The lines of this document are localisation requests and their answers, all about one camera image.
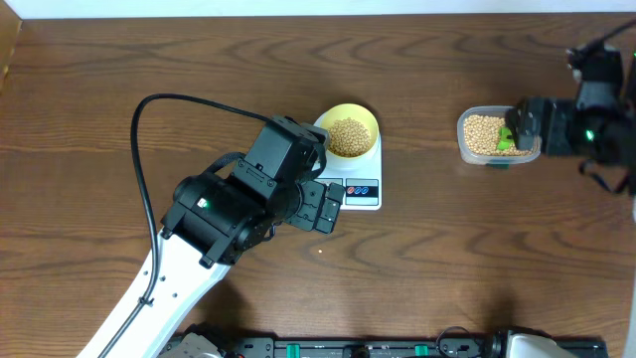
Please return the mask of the green plastic measuring scoop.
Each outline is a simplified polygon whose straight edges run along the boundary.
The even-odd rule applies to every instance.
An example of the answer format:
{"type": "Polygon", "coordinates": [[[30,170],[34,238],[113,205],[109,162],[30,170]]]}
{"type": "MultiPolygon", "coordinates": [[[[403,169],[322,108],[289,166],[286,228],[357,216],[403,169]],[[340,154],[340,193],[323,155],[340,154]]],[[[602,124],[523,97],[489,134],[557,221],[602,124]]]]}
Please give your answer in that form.
{"type": "Polygon", "coordinates": [[[513,133],[510,128],[502,126],[498,131],[499,140],[496,145],[498,151],[506,151],[514,147],[513,133]]]}

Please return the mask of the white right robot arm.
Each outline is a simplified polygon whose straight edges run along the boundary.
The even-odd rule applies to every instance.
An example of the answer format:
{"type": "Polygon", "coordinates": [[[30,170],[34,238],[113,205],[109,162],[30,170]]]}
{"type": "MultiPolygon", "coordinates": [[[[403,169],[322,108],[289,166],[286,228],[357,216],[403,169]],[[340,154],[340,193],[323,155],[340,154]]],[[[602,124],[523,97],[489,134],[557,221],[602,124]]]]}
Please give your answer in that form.
{"type": "Polygon", "coordinates": [[[611,194],[635,196],[635,70],[623,82],[621,53],[602,40],[566,51],[573,99],[526,96],[505,113],[520,150],[538,140],[547,156],[577,156],[578,173],[611,194]]]}

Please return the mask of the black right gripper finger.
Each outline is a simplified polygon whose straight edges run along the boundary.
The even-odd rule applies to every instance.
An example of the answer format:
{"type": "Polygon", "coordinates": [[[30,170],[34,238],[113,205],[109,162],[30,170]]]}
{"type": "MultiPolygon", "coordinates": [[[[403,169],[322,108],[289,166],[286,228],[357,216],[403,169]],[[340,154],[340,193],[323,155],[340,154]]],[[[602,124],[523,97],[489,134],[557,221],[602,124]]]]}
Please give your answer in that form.
{"type": "Polygon", "coordinates": [[[516,148],[522,151],[532,151],[535,141],[540,139],[540,131],[532,127],[515,127],[512,134],[516,148]]]}
{"type": "Polygon", "coordinates": [[[511,130],[539,130],[545,100],[538,96],[523,97],[505,114],[506,126],[511,130]]]}

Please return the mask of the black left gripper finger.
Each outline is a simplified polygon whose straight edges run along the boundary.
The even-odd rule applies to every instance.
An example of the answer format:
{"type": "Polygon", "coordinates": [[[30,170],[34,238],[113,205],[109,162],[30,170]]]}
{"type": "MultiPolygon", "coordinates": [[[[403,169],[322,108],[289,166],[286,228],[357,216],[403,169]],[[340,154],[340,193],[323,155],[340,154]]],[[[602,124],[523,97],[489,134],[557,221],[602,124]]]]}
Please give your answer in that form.
{"type": "Polygon", "coordinates": [[[325,184],[322,204],[319,207],[314,230],[331,234],[336,226],[345,197],[345,187],[337,183],[325,184]]]}
{"type": "Polygon", "coordinates": [[[317,181],[297,185],[299,205],[285,223],[303,231],[328,231],[329,220],[322,217],[328,186],[317,181]]]}

